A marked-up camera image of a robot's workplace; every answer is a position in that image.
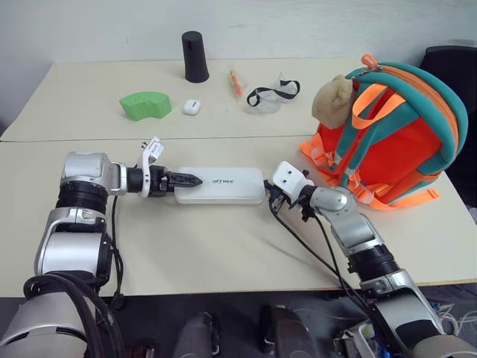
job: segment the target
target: stuffed bear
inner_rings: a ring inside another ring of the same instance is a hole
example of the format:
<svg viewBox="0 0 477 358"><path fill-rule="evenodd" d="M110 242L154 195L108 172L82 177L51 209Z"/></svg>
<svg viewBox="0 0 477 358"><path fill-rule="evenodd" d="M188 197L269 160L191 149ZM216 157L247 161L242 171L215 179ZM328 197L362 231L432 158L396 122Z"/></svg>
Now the stuffed bear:
<svg viewBox="0 0 477 358"><path fill-rule="evenodd" d="M329 129L342 126L355 99L353 82L338 75L320 88L313 100L312 115Z"/></svg>

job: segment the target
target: white table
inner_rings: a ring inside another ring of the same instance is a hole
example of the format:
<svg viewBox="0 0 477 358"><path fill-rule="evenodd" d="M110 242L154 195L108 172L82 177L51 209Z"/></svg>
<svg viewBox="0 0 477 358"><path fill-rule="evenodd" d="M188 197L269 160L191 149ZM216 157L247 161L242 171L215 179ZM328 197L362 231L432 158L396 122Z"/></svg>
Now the white table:
<svg viewBox="0 0 477 358"><path fill-rule="evenodd" d="M288 160L312 166L297 150L308 136L166 139L159 163L180 166L256 166L268 177ZM49 210L54 208L63 161L69 151L104 151L132 166L140 140L0 143L0 296L22 296L33 274L34 255ZM463 283L477 277L477 228L446 175L433 186L442 198L408 210L382 213L360 208L381 233L397 262L422 285ZM329 258L314 222L287 220ZM126 295L254 290L332 289L336 279L260 205L180 205L173 197L142 199L129 194L119 204L119 247ZM346 260L333 241L346 279ZM113 293L115 281L102 290Z"/></svg>
<svg viewBox="0 0 477 358"><path fill-rule="evenodd" d="M65 139L217 138L311 135L316 92L337 74L362 66L359 58L302 60L209 60L210 78L202 84L184 79L183 61L55 63L4 141ZM282 72L301 83L300 94L277 113L252 114L233 96L231 69L249 83L248 94L270 86ZM162 119L135 122L125 117L119 99L135 92L169 95L172 112ZM186 99L202 102L196 116L182 114Z"/></svg>

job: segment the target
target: orange pen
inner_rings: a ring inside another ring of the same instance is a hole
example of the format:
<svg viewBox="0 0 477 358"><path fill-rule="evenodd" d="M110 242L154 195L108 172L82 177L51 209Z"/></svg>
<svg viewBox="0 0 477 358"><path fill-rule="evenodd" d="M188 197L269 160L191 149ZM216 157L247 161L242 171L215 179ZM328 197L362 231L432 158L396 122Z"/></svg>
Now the orange pen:
<svg viewBox="0 0 477 358"><path fill-rule="evenodd" d="M230 80L232 81L233 89L237 97L241 97L242 91L239 79L237 78L237 74L234 71L230 71Z"/></svg>

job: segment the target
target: green foam block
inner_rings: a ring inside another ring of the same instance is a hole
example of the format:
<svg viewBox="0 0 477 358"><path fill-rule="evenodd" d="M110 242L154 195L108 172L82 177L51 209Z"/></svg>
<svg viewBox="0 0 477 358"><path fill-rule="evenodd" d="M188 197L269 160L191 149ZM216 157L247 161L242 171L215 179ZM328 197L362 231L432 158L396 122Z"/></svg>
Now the green foam block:
<svg viewBox="0 0 477 358"><path fill-rule="evenodd" d="M171 112L171 101L164 93L138 92L119 100L127 116L134 121L143 118L162 118Z"/></svg>

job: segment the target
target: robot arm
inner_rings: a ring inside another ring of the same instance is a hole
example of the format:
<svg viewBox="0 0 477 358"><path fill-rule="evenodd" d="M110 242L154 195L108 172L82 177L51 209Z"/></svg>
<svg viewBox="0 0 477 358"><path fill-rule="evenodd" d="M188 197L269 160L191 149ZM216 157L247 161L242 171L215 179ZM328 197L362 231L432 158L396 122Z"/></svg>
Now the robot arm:
<svg viewBox="0 0 477 358"><path fill-rule="evenodd" d="M304 221L317 213L331 224L332 234L348 259L349 272L360 277L369 306L367 314L388 351L420 358L449 357L456 352L477 355L457 337L445 336L429 302L408 272L397 265L369 219L356 211L348 190L316 187L288 162L280 163L268 188L292 206L300 205ZM429 355L429 347L434 348L434 355Z"/></svg>
<svg viewBox="0 0 477 358"><path fill-rule="evenodd" d="M95 311L102 313L109 330L115 329L113 316L96 294L110 278L108 196L137 192L161 197L176 186L202 183L194 175L152 166L163 146L156 137L143 144L134 168L111 162L103 153L68 154L58 201L35 257L36 277L24 286L27 301L0 341L0 357L83 357L86 348L90 357L104 356L101 349L92 349L91 331L97 331ZM122 357L119 332L114 336L115 356Z"/></svg>

